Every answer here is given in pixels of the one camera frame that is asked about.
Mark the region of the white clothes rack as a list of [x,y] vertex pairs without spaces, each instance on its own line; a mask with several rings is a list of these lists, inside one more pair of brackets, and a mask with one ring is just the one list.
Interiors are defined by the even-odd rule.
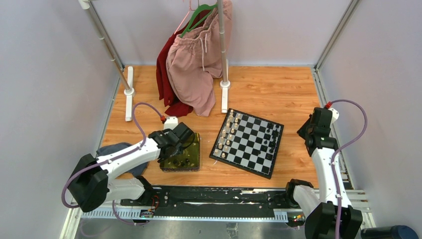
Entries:
[[[90,0],[80,0],[79,4],[81,8],[87,13],[90,21],[96,30],[98,39],[103,43],[106,52],[110,58],[110,61],[116,67],[119,73],[119,80],[124,87],[124,94],[126,95],[126,108],[125,108],[125,120],[131,121],[133,119],[133,113],[131,112],[133,106],[133,97],[135,96],[135,89],[133,87],[133,68],[129,67],[127,71],[127,77],[124,76],[124,67],[120,63],[120,59],[117,56],[117,51],[114,49],[110,40],[107,40],[107,32],[101,23],[98,14],[94,10],[94,6]],[[218,9],[218,21],[219,21],[219,40],[220,40],[220,56],[221,56],[221,67],[222,67],[222,80],[220,81],[220,87],[222,90],[221,96],[221,112],[228,112],[228,95],[231,87],[231,82],[228,79],[228,60],[226,58],[226,46],[225,46],[225,24],[223,16],[223,1],[218,0],[214,5],[200,5],[195,10],[199,13],[204,9]]]

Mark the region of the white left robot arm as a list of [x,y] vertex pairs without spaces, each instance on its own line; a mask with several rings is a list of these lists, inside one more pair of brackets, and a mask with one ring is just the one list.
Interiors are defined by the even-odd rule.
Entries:
[[120,175],[129,170],[153,161],[159,162],[182,154],[195,133],[183,122],[173,129],[158,130],[145,136],[137,144],[118,152],[94,158],[86,154],[77,166],[62,190],[62,203],[68,208],[65,199],[70,192],[75,201],[75,208],[83,212],[97,209],[105,202],[131,199],[146,206],[152,201],[152,192],[147,189],[148,182],[143,177],[121,179]]

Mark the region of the black and white chessboard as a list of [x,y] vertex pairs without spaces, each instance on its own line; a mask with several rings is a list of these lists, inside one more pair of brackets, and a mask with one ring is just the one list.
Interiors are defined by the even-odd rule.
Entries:
[[[229,117],[230,110],[234,110],[233,118]],[[234,118],[237,114],[240,116],[239,121],[237,122],[238,128],[234,128],[235,133],[231,134],[230,130],[233,128],[233,124],[235,123]],[[230,128],[225,127],[225,122],[227,120],[230,120]],[[270,129],[270,134],[265,134],[266,129],[268,129],[268,123],[272,123],[273,128]],[[276,124],[281,126],[279,130],[275,128]],[[224,129],[226,130],[226,137],[222,138],[221,133]],[[211,148],[209,157],[266,179],[271,179],[281,144],[283,129],[284,125],[280,123],[235,109],[229,109],[218,132],[215,143]],[[271,146],[269,143],[271,139],[274,138],[272,136],[274,130],[277,130],[279,135],[276,144]],[[227,140],[230,140],[229,146],[225,145]],[[264,145],[263,140],[267,140],[268,144]],[[223,144],[222,149],[218,149],[219,143]],[[269,152],[270,147],[274,147],[273,153]],[[214,155],[215,149],[219,150],[218,155]],[[253,149],[260,150],[260,154],[258,156],[253,155]],[[226,158],[221,158],[223,152],[226,153]]]

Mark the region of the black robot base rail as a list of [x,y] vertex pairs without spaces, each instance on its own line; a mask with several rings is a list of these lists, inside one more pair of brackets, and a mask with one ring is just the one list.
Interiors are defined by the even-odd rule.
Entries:
[[282,222],[290,227],[318,225],[293,201],[293,188],[149,187],[139,199],[107,202],[84,210],[79,226],[93,219],[117,219],[130,225],[152,220]]

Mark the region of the dark blue cylinder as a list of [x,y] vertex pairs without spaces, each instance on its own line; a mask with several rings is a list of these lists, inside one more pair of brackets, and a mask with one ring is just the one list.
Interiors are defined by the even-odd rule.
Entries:
[[418,234],[410,227],[395,225],[364,229],[360,233],[362,239],[419,239]]

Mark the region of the pink shorts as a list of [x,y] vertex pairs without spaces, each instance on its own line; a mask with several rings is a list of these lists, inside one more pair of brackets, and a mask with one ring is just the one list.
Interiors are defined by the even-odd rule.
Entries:
[[177,34],[166,60],[169,82],[177,98],[207,117],[215,105],[213,80],[222,77],[218,10],[203,26]]

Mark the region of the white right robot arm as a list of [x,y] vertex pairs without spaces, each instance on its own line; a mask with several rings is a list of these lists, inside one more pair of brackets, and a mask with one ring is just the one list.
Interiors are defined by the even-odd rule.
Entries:
[[297,131],[316,168],[319,192],[310,182],[292,179],[286,186],[284,201],[291,208],[302,209],[307,239],[353,239],[363,222],[361,211],[353,208],[346,193],[339,167],[339,146],[330,136],[331,125],[338,118],[339,113],[333,108],[314,108]]

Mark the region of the pink clothes hanger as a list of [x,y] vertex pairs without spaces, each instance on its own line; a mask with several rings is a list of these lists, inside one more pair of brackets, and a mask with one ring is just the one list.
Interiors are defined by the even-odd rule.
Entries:
[[189,9],[187,14],[185,15],[185,17],[183,18],[182,22],[179,24],[179,26],[177,27],[176,31],[174,32],[174,35],[176,36],[177,34],[180,34],[181,32],[183,32],[183,30],[186,29],[187,24],[184,25],[184,22],[187,20],[188,16],[190,16],[190,13],[195,11],[195,9],[192,8],[192,1],[189,1]]

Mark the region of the grey blue cloth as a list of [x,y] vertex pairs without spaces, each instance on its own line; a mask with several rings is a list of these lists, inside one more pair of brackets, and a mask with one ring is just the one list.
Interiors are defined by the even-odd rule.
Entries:
[[[132,146],[132,144],[130,144],[128,142],[120,142],[120,143],[117,143],[117,144],[103,146],[96,151],[96,157],[116,153],[118,151],[121,151],[121,150],[126,149],[126,148],[131,147],[131,146]],[[130,173],[134,177],[140,176],[144,173],[148,164],[149,164],[148,162],[140,164],[140,165],[138,165],[134,168],[131,168],[130,170],[127,170],[126,173]]]

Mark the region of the dark red garment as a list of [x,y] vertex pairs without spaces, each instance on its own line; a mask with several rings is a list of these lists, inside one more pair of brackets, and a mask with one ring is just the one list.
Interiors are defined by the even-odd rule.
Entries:
[[[210,10],[202,11],[199,16],[195,17],[193,22],[194,29],[203,26],[207,17],[212,13]],[[182,103],[176,96],[169,82],[166,68],[166,60],[169,49],[174,43],[176,36],[172,34],[157,58],[157,69],[156,69],[156,80],[159,91],[159,98],[164,101],[164,106],[167,107],[166,114],[169,116],[186,116],[191,112],[195,112],[193,107]]]

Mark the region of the black chess pieces pile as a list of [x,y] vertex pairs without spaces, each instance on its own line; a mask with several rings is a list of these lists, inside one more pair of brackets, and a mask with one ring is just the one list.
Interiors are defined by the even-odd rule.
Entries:
[[173,164],[175,167],[187,167],[190,165],[190,160],[185,158],[185,159],[175,159],[173,161]]

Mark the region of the gold metal tin tray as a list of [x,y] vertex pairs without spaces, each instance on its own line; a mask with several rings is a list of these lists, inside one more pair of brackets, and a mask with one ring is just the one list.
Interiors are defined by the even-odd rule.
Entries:
[[[162,162],[159,166],[163,172],[193,172],[200,169],[200,134],[194,133],[189,139],[182,144],[182,152],[174,155]],[[187,167],[175,167],[173,161],[175,159],[189,159],[190,165]]]

